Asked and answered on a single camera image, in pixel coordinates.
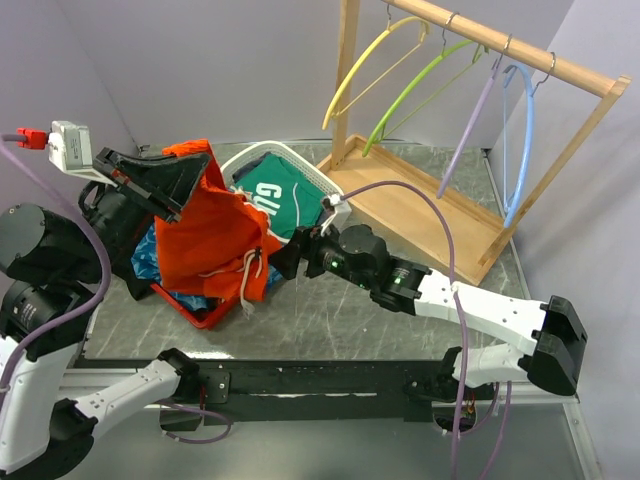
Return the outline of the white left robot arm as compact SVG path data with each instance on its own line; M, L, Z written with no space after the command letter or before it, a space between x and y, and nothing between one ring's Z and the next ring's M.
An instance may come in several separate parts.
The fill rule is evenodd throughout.
M180 219L209 160L104 149L65 215L32 203L2 214L1 270L12 279L1 302L3 478L60 478L137 411L202 394L197 362L175 348L97 393L70 399L59 389L112 276L132 275L154 217Z

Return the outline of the orange drawstring shorts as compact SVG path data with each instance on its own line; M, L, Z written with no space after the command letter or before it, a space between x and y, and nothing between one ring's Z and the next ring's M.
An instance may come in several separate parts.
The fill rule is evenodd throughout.
M250 202L248 193L227 188L208 140L174 144L162 153L180 160L203 154L207 161L181 219L155 220L163 286L185 295L238 299L246 313L253 313L265 297L268 257L281 248L268 214Z

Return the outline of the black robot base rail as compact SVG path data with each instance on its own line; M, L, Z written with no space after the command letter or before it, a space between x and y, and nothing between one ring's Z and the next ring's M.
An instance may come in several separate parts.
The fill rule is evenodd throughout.
M430 422L459 383L438 360L200 359L195 386L174 397L233 422L400 419Z

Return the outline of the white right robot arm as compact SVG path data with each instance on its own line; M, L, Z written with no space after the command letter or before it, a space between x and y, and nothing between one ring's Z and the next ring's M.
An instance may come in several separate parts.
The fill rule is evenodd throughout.
M546 302L504 296L461 282L425 265L389 253L386 242L367 225L343 231L299 227L269 257L286 279L336 275L369 293L382 308L411 316L464 323L498 339L491 347L451 348L442 361L438 387L460 398L490 383L529 381L550 394L575 395L588 342L573 304L553 295Z

